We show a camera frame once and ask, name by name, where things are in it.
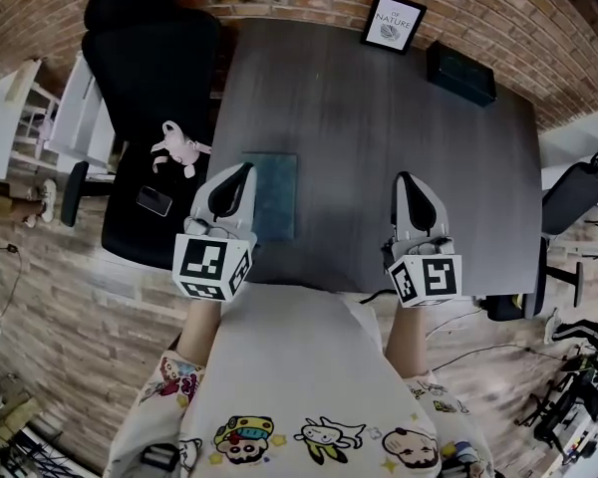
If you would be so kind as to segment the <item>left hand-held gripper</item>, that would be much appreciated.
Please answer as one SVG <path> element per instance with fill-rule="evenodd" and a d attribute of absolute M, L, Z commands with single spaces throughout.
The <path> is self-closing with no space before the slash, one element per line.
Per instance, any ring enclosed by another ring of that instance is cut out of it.
<path fill-rule="evenodd" d="M 257 171 L 252 163 L 234 164 L 197 190 L 190 218 L 177 234 L 171 276 L 188 297 L 231 302 L 245 281 L 257 244 L 251 232 Z M 206 222 L 195 218 L 218 218 Z"/>

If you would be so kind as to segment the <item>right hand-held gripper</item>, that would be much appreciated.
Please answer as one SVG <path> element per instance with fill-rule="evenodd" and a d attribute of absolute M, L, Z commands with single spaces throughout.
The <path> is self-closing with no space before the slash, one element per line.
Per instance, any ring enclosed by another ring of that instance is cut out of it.
<path fill-rule="evenodd" d="M 422 180 L 402 171 L 393 185 L 394 239 L 381 248 L 384 268 L 403 308 L 437 306 L 461 296 L 461 256 L 449 233 L 446 208 Z M 417 236 L 423 232 L 428 237 Z"/>

